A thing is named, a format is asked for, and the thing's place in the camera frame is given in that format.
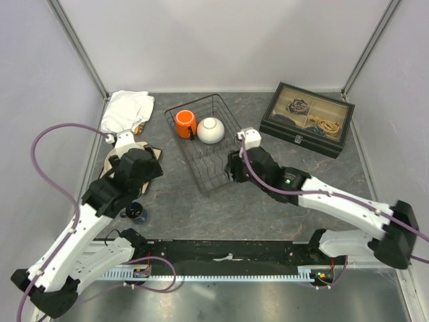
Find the white ceramic bowl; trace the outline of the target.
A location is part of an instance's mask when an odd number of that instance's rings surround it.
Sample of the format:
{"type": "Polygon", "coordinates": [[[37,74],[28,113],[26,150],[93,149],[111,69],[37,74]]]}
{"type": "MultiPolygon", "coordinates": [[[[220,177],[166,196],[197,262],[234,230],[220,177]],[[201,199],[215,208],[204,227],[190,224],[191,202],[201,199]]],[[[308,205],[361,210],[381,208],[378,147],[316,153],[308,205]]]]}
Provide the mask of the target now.
{"type": "Polygon", "coordinates": [[[225,127],[216,117],[206,117],[198,124],[197,136],[204,144],[216,144],[224,138],[224,135],[225,127]]]}

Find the orange plastic mug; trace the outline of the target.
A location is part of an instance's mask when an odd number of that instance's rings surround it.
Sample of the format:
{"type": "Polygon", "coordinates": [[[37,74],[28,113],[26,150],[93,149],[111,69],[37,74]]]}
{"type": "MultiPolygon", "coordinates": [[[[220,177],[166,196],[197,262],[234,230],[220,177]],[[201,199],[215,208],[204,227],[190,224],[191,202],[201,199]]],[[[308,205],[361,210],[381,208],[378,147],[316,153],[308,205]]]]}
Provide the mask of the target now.
{"type": "Polygon", "coordinates": [[[187,109],[177,112],[174,118],[176,131],[181,138],[193,140],[196,136],[196,115],[187,109]]]}

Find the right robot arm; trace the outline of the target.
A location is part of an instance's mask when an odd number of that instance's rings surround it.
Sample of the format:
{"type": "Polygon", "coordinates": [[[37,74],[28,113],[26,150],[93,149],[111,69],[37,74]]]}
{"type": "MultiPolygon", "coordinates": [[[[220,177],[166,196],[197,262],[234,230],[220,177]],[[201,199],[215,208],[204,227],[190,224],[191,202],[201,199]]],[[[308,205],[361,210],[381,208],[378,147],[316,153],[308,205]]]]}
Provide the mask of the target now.
{"type": "Polygon", "coordinates": [[[354,226],[352,231],[315,231],[306,252],[311,262],[373,254],[392,268],[409,266],[419,230],[409,203],[388,205],[346,193],[307,172],[280,166],[261,147],[229,152],[225,172],[235,182],[252,182],[277,202],[321,211],[354,226]]]}

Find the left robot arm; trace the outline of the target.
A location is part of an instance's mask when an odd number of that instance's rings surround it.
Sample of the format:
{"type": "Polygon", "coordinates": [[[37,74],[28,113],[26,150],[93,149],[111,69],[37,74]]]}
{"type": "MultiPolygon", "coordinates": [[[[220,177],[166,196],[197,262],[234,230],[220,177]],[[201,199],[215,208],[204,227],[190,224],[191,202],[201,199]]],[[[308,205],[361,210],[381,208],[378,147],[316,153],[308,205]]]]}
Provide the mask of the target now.
{"type": "Polygon", "coordinates": [[[33,266],[17,269],[11,276],[23,298],[47,317],[61,317],[87,286],[115,266],[146,259],[145,238],[130,228],[85,261],[79,260],[101,230],[140,196],[142,186],[163,174],[151,146],[130,148],[109,161],[112,168],[89,185],[51,248],[33,266]]]}

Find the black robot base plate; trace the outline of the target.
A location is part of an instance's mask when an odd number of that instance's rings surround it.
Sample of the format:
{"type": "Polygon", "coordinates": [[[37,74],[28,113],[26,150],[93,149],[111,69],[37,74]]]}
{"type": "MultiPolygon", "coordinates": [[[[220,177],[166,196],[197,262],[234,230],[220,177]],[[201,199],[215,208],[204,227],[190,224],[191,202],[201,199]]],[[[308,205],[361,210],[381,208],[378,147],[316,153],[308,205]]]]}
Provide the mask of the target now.
{"type": "Polygon", "coordinates": [[[331,259],[291,241],[149,240],[132,255],[157,256],[182,274],[297,273],[299,266],[330,266],[331,259]]]}

